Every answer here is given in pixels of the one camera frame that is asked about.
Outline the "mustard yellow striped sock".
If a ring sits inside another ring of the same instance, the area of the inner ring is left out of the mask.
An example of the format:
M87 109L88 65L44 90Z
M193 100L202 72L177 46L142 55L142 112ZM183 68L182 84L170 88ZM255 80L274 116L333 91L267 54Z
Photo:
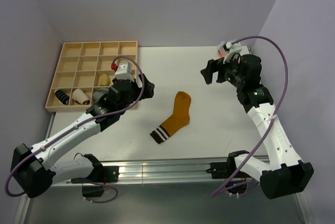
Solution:
M191 97L184 91L179 91L176 94L171 116L150 133L150 136L157 144L162 144L189 124L191 101Z

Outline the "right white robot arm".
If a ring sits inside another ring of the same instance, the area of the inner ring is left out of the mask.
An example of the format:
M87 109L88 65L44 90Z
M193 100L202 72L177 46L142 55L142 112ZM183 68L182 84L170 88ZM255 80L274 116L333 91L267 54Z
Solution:
M242 172L260 183L268 199L302 192L314 169L303 162L290 143L275 111L269 90L261 84L261 59L252 54L238 55L228 62L209 60L201 70L206 84L217 73L217 83L229 82L237 91L237 98L255 124L265 146L269 163L254 158L248 151L229 153L225 174L231 178Z

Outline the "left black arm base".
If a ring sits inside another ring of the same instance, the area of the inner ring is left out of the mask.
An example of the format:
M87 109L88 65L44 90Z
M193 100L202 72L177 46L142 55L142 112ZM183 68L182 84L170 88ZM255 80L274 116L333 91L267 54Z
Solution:
M72 184L84 184L87 181L94 183L102 183L106 185L107 183L115 183L118 181L119 176L119 166L103 166L102 163L94 157L92 154L82 155L81 153L77 153L74 156L74 160L78 160L77 156L81 158L87 158L93 164L92 173L86 178L73 178L71 179ZM94 185L94 186L82 186L82 195L83 197L92 199L98 198L103 195L107 191L107 187Z

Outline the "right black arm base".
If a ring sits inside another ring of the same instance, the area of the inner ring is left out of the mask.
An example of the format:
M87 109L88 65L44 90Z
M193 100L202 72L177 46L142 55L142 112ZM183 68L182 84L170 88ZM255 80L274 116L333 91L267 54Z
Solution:
M229 153L226 161L211 162L210 168L206 170L206 173L211 174L212 179L227 179L237 168L235 164L235 157L240 157L243 154L249 154L249 152L245 150L235 151ZM249 175L247 173L241 171L238 172L236 178L238 178L239 181L229 182L226 187L234 186L236 184L244 183L246 181L248 181L248 183L229 189L225 191L225 193L228 193L230 197L236 196L237 198L239 198L240 196L244 196L250 191L254 190L258 186L259 182L254 179L248 180L248 177Z

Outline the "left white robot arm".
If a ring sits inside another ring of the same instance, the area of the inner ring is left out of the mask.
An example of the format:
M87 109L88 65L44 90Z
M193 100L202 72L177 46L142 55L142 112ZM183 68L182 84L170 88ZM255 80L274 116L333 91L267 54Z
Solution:
M55 135L30 147L15 148L10 178L14 178L30 198L43 194L51 185L80 178L84 183L99 182L104 177L101 162L92 154L68 162L59 159L86 139L116 123L138 101L152 98L155 85L140 74L136 81L113 79L108 93L89 107L74 123Z

